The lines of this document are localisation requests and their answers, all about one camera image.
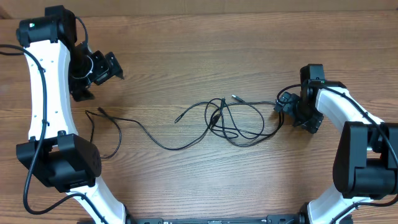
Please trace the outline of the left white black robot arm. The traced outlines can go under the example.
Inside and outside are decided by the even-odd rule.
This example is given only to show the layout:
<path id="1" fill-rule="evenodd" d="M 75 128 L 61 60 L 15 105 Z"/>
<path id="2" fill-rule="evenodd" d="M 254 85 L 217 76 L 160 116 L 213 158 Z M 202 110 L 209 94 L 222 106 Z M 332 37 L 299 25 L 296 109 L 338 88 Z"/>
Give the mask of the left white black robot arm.
<path id="1" fill-rule="evenodd" d="M 74 198 L 93 223 L 132 223 L 126 206 L 101 176 L 98 148 L 78 135 L 71 102 L 93 99 L 89 88 L 123 70 L 113 53 L 78 43 L 77 16 L 52 15 L 21 21 L 17 37 L 30 65 L 32 119 L 27 143 L 16 147 L 28 176 Z"/>

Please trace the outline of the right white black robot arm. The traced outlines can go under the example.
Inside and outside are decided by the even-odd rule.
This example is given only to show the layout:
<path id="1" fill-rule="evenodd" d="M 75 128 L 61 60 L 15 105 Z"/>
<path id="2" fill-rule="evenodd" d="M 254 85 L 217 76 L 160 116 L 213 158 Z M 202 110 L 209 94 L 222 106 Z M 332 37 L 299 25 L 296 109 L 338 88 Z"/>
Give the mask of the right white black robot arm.
<path id="1" fill-rule="evenodd" d="M 366 111 L 340 82 L 305 80 L 299 95 L 282 90 L 278 113 L 315 133 L 327 117 L 341 134 L 333 164 L 333 183 L 317 199 L 302 206 L 296 223 L 352 223 L 359 207 L 389 207 L 381 202 L 397 195 L 397 124 Z"/>

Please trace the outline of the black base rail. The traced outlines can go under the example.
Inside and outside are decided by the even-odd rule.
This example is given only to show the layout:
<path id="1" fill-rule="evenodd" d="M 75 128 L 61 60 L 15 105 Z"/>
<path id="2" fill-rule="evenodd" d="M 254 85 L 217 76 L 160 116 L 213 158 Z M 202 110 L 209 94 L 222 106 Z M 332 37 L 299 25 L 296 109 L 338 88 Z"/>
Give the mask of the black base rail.
<path id="1" fill-rule="evenodd" d="M 266 217 L 251 218 L 188 218 L 188 219 L 162 219 L 129 217 L 127 224 L 302 224 L 305 219 L 298 214 L 268 215 Z"/>

